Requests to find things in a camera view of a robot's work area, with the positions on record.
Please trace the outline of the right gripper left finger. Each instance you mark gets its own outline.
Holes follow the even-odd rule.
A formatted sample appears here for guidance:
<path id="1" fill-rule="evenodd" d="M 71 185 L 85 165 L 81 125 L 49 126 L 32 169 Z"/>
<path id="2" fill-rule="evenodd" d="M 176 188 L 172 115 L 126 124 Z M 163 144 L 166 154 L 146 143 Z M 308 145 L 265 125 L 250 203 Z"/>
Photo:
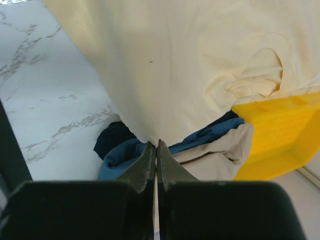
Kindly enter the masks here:
<path id="1" fill-rule="evenodd" d="M 156 149 L 112 181 L 29 181 L 0 217 L 3 240 L 151 240 Z"/>

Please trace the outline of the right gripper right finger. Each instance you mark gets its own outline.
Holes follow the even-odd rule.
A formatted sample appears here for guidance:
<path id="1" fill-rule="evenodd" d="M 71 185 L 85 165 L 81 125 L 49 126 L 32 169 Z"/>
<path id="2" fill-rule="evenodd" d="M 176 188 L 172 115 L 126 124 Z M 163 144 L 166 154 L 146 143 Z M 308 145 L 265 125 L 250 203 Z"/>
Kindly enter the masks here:
<path id="1" fill-rule="evenodd" d="M 269 181 L 200 181 L 164 153 L 158 168 L 162 240 L 304 240 L 286 191 Z"/>

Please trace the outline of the cream yellow t shirt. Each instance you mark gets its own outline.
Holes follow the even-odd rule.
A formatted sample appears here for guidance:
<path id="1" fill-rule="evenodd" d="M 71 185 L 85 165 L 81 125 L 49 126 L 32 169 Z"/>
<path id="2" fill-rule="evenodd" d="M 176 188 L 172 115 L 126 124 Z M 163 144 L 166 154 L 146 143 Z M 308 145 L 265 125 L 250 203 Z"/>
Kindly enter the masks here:
<path id="1" fill-rule="evenodd" d="M 47 0 L 141 142 L 320 83 L 317 0 Z"/>

